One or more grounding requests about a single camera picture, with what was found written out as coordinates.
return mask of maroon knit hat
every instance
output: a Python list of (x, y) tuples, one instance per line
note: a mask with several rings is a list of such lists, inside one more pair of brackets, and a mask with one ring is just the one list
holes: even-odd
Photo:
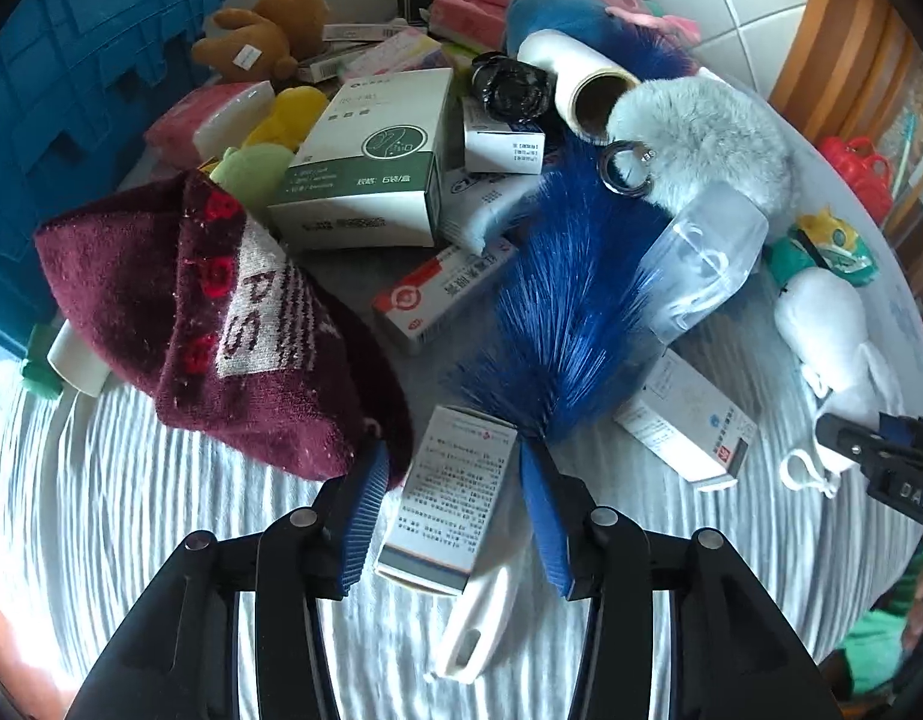
[(61, 313), (163, 423), (321, 480), (369, 418), (404, 476), (410, 416), (371, 332), (197, 170), (55, 218), (35, 245)]

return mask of fluffy gray keychain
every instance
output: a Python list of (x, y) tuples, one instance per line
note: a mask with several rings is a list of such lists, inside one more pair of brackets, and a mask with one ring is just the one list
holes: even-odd
[(628, 144), (606, 150), (617, 155), (620, 175), (631, 176), (639, 160), (647, 171), (630, 194), (673, 217), (715, 181), (748, 196), (770, 220), (791, 208), (792, 156), (784, 135), (765, 108), (723, 81), (647, 81), (618, 99), (607, 132), (613, 142)]

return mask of blue plastic crate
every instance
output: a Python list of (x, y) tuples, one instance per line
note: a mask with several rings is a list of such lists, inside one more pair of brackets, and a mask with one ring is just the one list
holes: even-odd
[(31, 236), (114, 190), (142, 134), (207, 71), (189, 48), (223, 0), (22, 0), (0, 33), (0, 346), (55, 315)]

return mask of green and white box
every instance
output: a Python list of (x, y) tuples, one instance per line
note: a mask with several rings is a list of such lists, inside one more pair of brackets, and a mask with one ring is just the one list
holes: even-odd
[(450, 68), (353, 79), (287, 169), (271, 218), (290, 247), (433, 247)]

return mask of green plush toy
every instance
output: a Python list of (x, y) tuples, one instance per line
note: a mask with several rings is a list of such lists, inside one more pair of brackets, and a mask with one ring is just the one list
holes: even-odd
[(268, 226), (268, 205), (281, 186), (294, 152), (277, 143), (229, 148), (209, 177), (241, 203), (259, 223)]

